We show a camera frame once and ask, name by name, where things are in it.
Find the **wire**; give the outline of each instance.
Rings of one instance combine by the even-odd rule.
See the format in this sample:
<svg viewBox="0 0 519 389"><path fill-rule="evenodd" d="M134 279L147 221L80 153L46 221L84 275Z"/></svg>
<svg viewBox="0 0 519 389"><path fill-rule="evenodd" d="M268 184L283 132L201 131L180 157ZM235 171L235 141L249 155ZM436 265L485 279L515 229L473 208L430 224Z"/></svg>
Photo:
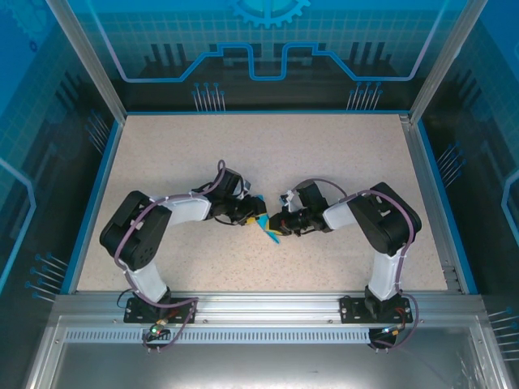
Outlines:
<svg viewBox="0 0 519 389"><path fill-rule="evenodd" d="M307 235L308 233L314 233L317 231L316 229L311 229L310 231L305 231L304 233L301 233L301 235Z"/></svg>
<svg viewBox="0 0 519 389"><path fill-rule="evenodd" d="M186 316L186 319L184 320L184 323L182 323L182 326L180 327L180 329L178 330L177 334L174 336L174 338L168 343L166 344L165 346L163 347L157 347L157 351L160 352L160 351L164 351L168 348L171 348L173 347L173 345L177 342L178 338L180 338L180 335L183 333L183 331L186 329L186 326L187 324L189 323L189 321L191 320L191 318L193 317L193 314L196 312L196 306L198 305L198 301L194 301L193 303L193 306L189 309L189 313L187 314ZM150 335L150 332L146 333L144 336L143 336L143 346L145 348L149 350L151 350L151 347L149 347L149 344L148 344L148 337Z"/></svg>
<svg viewBox="0 0 519 389"><path fill-rule="evenodd" d="M348 197L348 195L346 194L346 191L344 189L342 189L340 186L338 186L335 182L331 182L329 180L325 180L324 178L308 178L307 180L305 181L302 181L302 182L299 182L293 189L292 191L296 191L297 189L299 189L301 186L303 186L304 184L307 184L309 182L313 182L313 181L318 181L318 182L324 182L326 184L329 184L333 187L335 187L337 190L339 190L342 195L344 197Z"/></svg>
<svg viewBox="0 0 519 389"><path fill-rule="evenodd" d="M217 221L218 223L220 224L225 224L225 225L238 225L237 223L230 223L229 221L223 221L223 220L220 220L218 219L216 216L214 216L213 218L215 221Z"/></svg>
<svg viewBox="0 0 519 389"><path fill-rule="evenodd" d="M171 312L168 313L168 315L166 316L167 319L170 319L174 316L176 316L178 314L178 310L172 310Z"/></svg>
<svg viewBox="0 0 519 389"><path fill-rule="evenodd" d="M378 343L378 344L382 344L384 346L386 346L387 349L391 349L391 348L394 348L389 342L384 342L383 340L374 340L374 343ZM429 362L427 362L425 359L423 359L420 355L416 354L416 353L413 353L412 351L408 350L407 348L401 348L400 351L412 356L413 358L416 358L418 360L420 360L425 366L427 366L429 368L429 370L431 370L436 377L438 377L445 385L447 385L448 387L452 387L451 384L448 382L448 380L433 366L431 365Z"/></svg>
<svg viewBox="0 0 519 389"><path fill-rule="evenodd" d="M412 296L409 293L403 293L402 290L400 289L400 278L401 278L402 268L404 266L405 254L409 250L411 244L414 242L413 222L411 221L411 217L409 216L407 211L395 199L392 199L388 195L386 195L382 192L379 192L377 190L371 190L371 189L361 190L360 192L358 192L356 194L351 194L350 196L340 200L340 203L349 202L350 200L356 198L359 195L375 195L375 196L378 196L378 197L388 201L389 203L391 203L402 214L402 216L404 216L405 222L407 223L407 227L409 229L409 238L408 238L407 243L405 244L404 248L401 249L400 258L398 259L397 274L395 275L395 290L397 291L397 294L401 295L402 297L408 297L413 302L415 318L414 318L413 327L411 328L411 331L407 335L407 337L404 338L403 341L401 341L399 344L396 344L391 347L391 349L400 348L403 344L405 344L409 341L411 336L413 336L414 332L416 331L416 327L418 325L418 321L419 321L419 317L420 317L418 302L416 301L416 298L414 298L414 296Z"/></svg>
<svg viewBox="0 0 519 389"><path fill-rule="evenodd" d="M186 299L185 301L181 301L181 302L178 302L178 303L175 303L175 304L160 304L160 303L157 303L157 302L154 302L152 300L150 300L146 295L144 295L144 293L140 292L139 288L137 287L137 285L135 284L135 282L133 281L133 279L130 277L130 275L128 274L128 267L126 266L125 263L121 263L121 261L119 260L119 257L121 256L121 251L122 251L122 248L126 245L126 243L128 242L128 239L130 238L130 236L133 234L133 232L136 230L137 226L139 225L139 223L143 220L143 218L154 208L154 207L157 207L159 205L161 205L162 203L168 201L168 200L175 200L175 199L192 199L192 198L196 198L196 197L200 197L200 196L204 196L210 192L212 192L215 188L218 187L218 185L220 184L221 180L223 179L224 177L224 174L225 174L225 161L224 160L219 160L218 161L218 165L217 165L217 169L218 169L218 174L217 174L217 177L215 178L215 180L212 182L212 184L209 186L208 189L206 190L203 190L199 193L189 193L189 194L174 194L174 195L171 195L171 196L167 196L167 197L164 197L162 199L158 199L157 201L154 201L153 203L149 204L134 220L134 223L130 226L130 228L126 231L126 233L124 234L124 236L122 237L121 241L119 242L119 246L118 248L115 250L115 254L114 254L114 262L115 262L115 265L119 268L122 269L122 272L125 276L125 278L127 279L128 281L128 284L130 284L131 286L131 289L133 290L133 292L135 293L136 296L138 296L140 299L142 299L143 301L145 301L146 303L148 303L150 306L155 306L157 308L165 308L165 309L172 309L172 308L178 308L179 306L184 306L184 305L187 305L187 304L191 304L192 302L194 302L194 307L196 307L196 303L198 302L199 298L198 297L193 297L193 298L188 298ZM177 336L175 336L173 338L173 340L171 341L169 345L171 345L174 341L176 341L176 339L180 336L180 334L182 333L184 327L187 325L187 322L188 320L184 323L184 325L180 328L180 331L178 332Z"/></svg>
<svg viewBox="0 0 519 389"><path fill-rule="evenodd" d="M130 292L131 291L131 288L128 288L127 290L123 290L121 292L121 294L119 294L119 297L117 297L117 301L115 302L115 304L119 307L119 308L126 308L125 306L120 306L119 305L119 302L121 301L121 297L124 296L126 293Z"/></svg>
<svg viewBox="0 0 519 389"><path fill-rule="evenodd" d="M402 317L402 329L405 329L405 311L400 307L395 308L395 311Z"/></svg>

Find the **blue printed backdrop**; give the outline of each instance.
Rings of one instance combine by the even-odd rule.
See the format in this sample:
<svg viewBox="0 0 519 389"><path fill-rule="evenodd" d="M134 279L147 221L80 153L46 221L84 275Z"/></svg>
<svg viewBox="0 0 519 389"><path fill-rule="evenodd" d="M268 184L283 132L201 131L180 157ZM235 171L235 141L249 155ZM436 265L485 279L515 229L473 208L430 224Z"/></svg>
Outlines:
<svg viewBox="0 0 519 389"><path fill-rule="evenodd" d="M465 0L71 5L130 110L407 109Z"/></svg>
<svg viewBox="0 0 519 389"><path fill-rule="evenodd" d="M490 311L519 310L517 15L488 2L423 120Z"/></svg>
<svg viewBox="0 0 519 389"><path fill-rule="evenodd" d="M0 0L0 58L0 377L11 389L39 344L114 118L43 0Z"/></svg>

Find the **metal base plate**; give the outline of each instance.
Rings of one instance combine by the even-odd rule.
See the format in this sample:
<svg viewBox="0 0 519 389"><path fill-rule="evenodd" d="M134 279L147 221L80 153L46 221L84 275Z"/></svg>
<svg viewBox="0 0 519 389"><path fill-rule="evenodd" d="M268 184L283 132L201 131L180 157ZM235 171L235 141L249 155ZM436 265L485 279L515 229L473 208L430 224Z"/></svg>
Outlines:
<svg viewBox="0 0 519 389"><path fill-rule="evenodd" d="M172 298L170 304L176 304L178 302L185 301L185 298ZM168 319L169 324L182 324L186 320L186 316L189 314L191 304L185 306L179 306L175 308L178 312ZM127 301L127 308L124 313L124 323L138 323L138 324L153 324L161 317L160 310L151 310L150 306L142 302L139 298L129 298ZM188 323L195 322L196 313L194 313L189 319Z"/></svg>
<svg viewBox="0 0 519 389"><path fill-rule="evenodd" d="M387 309L388 313L381 315L379 320L374 320L371 317L370 311L364 305L364 297L344 296L339 299L339 311L341 312L341 322L343 324L398 324L401 323L402 317L395 311L396 308L402 308L406 312L406 323L413 322L409 299L404 297L395 300L395 304L390 309Z"/></svg>

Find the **perforated metal strip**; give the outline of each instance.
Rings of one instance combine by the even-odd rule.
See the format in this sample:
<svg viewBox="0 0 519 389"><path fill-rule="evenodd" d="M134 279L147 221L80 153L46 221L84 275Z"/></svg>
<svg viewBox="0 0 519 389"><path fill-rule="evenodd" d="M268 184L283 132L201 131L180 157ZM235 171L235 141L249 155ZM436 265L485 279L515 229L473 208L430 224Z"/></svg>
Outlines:
<svg viewBox="0 0 519 389"><path fill-rule="evenodd" d="M67 343L138 344L144 328L104 329L73 328L67 330ZM154 343L167 343L166 339ZM178 339L180 344L367 344L365 328L188 328Z"/></svg>

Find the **aluminum frame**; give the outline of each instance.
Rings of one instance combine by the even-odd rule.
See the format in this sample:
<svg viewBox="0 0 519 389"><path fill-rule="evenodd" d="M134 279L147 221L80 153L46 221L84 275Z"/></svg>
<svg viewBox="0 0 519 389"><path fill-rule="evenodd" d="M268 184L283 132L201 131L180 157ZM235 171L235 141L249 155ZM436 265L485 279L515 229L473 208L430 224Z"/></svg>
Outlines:
<svg viewBox="0 0 519 389"><path fill-rule="evenodd" d="M115 120L124 125L127 116L126 109L71 6L66 0L46 1Z"/></svg>
<svg viewBox="0 0 519 389"><path fill-rule="evenodd" d="M194 324L188 326L190 329L234 328L239 331L240 328L246 330L250 327L299 327L311 328L313 332L319 333L330 328L376 327L366 324L341 324L338 300L346 294L352 297L362 296L359 292L175 293L174 296L184 298L196 295L200 298L197 318ZM513 387L479 295L414 295L420 307L419 327L468 329L488 387ZM88 327L113 330L142 327L122 322L123 310L115 305L117 297L118 293L78 293L57 297L27 389L51 387L69 329ZM96 342L100 343L95 339L83 343Z"/></svg>
<svg viewBox="0 0 519 389"><path fill-rule="evenodd" d="M430 161L427 157L422 136L416 125L411 123L410 118L405 115L401 115L400 120L418 185L422 192L427 217L440 257L440 264L444 270L447 289L454 293L469 293L460 257L448 224L447 215L441 205L440 193L431 169L431 164L435 162Z"/></svg>
<svg viewBox="0 0 519 389"><path fill-rule="evenodd" d="M426 107L435 95L436 90L444 80L448 69L453 64L457 55L460 53L461 47L469 36L472 28L478 21L483 8L487 4L487 0L468 0L465 8L460 14L456 25L448 36L444 47L442 48L431 72L427 76L420 92L414 100L410 110L410 121L418 124L418 121L425 112Z"/></svg>

